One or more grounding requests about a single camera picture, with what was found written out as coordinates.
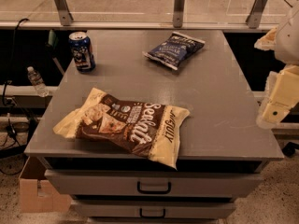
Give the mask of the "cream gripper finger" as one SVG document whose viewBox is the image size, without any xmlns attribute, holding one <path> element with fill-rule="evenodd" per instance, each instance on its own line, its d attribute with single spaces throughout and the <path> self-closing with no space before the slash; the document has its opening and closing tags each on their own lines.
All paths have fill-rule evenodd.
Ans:
<svg viewBox="0 0 299 224">
<path fill-rule="evenodd" d="M 263 129 L 275 128 L 298 103 L 299 66 L 289 64 L 278 73 L 271 71 L 256 118 L 257 125 Z"/>
</svg>

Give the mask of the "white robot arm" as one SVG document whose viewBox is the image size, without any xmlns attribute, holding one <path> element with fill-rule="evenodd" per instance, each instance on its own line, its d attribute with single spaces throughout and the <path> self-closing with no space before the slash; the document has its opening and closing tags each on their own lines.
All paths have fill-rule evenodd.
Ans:
<svg viewBox="0 0 299 224">
<path fill-rule="evenodd" d="M 272 129 L 283 121 L 299 103 L 299 4 L 290 9 L 277 27 L 254 44 L 256 49 L 273 50 L 285 67 L 270 72 L 256 123 Z"/>
</svg>

